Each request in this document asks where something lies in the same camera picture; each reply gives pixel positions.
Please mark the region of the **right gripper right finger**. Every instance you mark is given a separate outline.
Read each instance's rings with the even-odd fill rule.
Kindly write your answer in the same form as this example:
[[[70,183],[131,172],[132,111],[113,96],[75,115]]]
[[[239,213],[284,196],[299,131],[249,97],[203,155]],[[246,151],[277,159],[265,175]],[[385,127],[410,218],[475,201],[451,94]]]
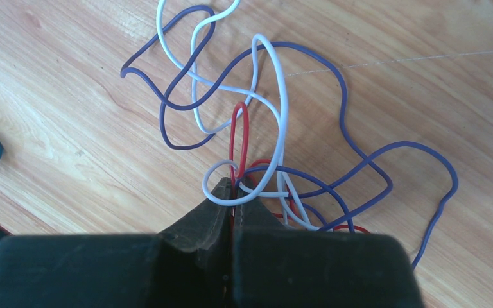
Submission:
[[[388,235],[285,227],[259,198],[234,209],[233,307],[423,307],[410,260]]]

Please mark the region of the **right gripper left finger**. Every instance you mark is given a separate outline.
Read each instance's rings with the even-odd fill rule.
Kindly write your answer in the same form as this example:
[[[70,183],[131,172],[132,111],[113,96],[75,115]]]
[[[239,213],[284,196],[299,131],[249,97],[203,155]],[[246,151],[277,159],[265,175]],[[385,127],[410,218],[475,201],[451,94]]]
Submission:
[[[5,237],[0,307],[221,307],[230,213],[204,200],[156,234]]]

